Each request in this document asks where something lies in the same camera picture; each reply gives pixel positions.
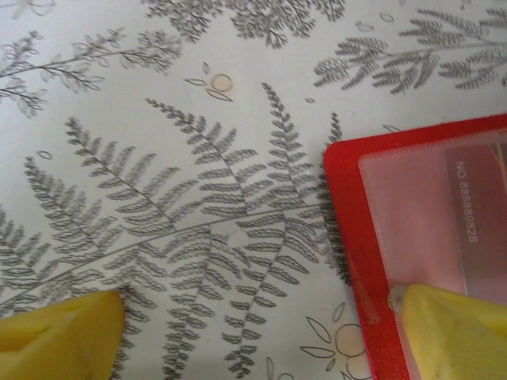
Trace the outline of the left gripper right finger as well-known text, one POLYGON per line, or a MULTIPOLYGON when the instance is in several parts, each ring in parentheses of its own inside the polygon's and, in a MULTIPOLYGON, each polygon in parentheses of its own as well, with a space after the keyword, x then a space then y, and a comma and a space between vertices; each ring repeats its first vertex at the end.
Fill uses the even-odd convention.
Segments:
POLYGON ((507 380, 507 306, 421 284, 389 303, 421 380, 507 380))

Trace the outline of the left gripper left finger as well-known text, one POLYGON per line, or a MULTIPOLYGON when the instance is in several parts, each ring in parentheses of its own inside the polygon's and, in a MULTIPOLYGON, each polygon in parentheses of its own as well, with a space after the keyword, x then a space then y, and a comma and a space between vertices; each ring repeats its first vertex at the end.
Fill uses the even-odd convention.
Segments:
POLYGON ((0 380, 109 380, 124 327, 118 291, 0 319, 0 380))

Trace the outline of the red VIP card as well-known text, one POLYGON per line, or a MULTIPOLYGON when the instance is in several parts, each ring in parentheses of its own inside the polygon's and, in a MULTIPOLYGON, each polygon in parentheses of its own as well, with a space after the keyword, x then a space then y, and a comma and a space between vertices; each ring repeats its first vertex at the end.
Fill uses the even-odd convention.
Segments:
POLYGON ((445 151, 467 295, 507 305, 507 141, 445 151))

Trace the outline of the red card holder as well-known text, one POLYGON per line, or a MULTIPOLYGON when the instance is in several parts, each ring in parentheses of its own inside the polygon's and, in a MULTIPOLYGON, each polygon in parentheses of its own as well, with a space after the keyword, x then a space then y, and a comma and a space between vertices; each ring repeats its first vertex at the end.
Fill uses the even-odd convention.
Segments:
POLYGON ((421 380, 392 288, 467 295, 445 151, 507 141, 507 114, 333 143, 324 169, 373 380, 421 380))

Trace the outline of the floral tablecloth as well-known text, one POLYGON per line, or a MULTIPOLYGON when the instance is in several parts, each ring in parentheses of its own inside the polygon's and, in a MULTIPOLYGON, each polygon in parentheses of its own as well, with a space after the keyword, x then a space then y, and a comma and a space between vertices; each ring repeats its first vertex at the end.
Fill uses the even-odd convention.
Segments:
POLYGON ((372 380, 332 143, 507 113, 507 0, 0 0, 0 317, 117 290, 108 380, 372 380))

